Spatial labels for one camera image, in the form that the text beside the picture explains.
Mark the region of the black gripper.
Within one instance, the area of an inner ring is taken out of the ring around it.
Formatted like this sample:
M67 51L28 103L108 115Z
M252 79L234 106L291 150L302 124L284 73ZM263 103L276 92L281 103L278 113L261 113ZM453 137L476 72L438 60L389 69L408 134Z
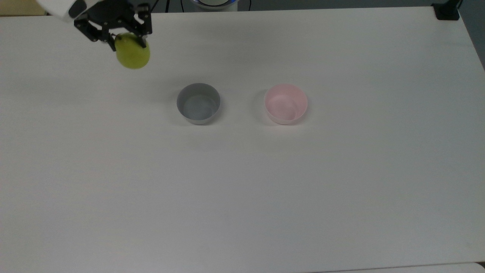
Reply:
M101 41L116 52L115 41L109 28L125 24L135 35L137 43L147 48L147 37L152 34L150 4L133 6L128 0L75 0L68 8L68 18L90 41Z

